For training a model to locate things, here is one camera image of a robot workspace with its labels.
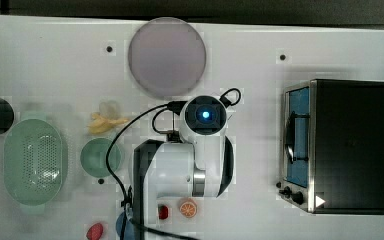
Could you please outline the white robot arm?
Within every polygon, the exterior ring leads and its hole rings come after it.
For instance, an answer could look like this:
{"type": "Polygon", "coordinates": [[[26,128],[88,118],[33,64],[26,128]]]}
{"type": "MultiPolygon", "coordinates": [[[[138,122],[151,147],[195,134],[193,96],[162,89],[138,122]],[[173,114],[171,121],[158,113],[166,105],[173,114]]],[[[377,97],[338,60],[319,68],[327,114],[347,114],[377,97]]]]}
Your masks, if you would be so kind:
{"type": "Polygon", "coordinates": [[[157,230],[157,200],[164,197],[219,197],[234,171],[233,146],[225,135],[225,96],[197,96],[162,107],[180,117],[177,131],[165,141],[148,139],[134,149],[131,181],[135,240],[158,240],[169,234],[157,230]]]}

